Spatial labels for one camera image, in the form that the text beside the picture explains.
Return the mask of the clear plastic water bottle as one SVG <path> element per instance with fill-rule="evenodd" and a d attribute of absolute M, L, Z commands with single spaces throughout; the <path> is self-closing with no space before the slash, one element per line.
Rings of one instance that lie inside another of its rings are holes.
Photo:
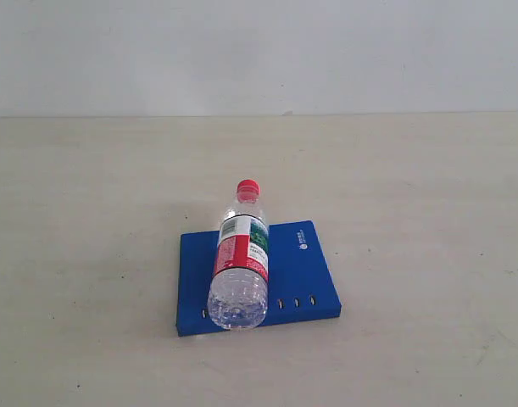
<path fill-rule="evenodd" d="M 225 330 L 259 326 L 268 310 L 269 224 L 254 180 L 237 184 L 220 223 L 207 312 Z"/>

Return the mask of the blue ring binder notebook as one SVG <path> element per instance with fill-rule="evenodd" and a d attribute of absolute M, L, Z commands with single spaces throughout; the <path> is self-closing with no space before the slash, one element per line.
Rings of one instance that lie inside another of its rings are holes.
<path fill-rule="evenodd" d="M 217 231 L 180 239 L 175 326 L 180 337 L 221 332 L 207 313 Z M 270 226 L 268 310 L 262 326 L 337 318 L 342 303 L 310 220 Z"/>

